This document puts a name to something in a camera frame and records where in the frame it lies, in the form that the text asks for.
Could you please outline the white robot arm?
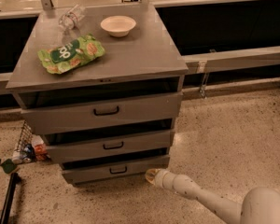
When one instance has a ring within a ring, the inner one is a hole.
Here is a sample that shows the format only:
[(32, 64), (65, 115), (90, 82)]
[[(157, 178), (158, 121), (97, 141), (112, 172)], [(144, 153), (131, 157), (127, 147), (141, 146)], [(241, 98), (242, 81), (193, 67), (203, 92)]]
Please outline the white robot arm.
[(148, 169), (145, 177), (155, 187), (197, 201), (226, 224), (280, 224), (280, 193), (274, 189), (254, 188), (242, 203), (236, 203), (201, 188), (187, 175), (154, 168)]

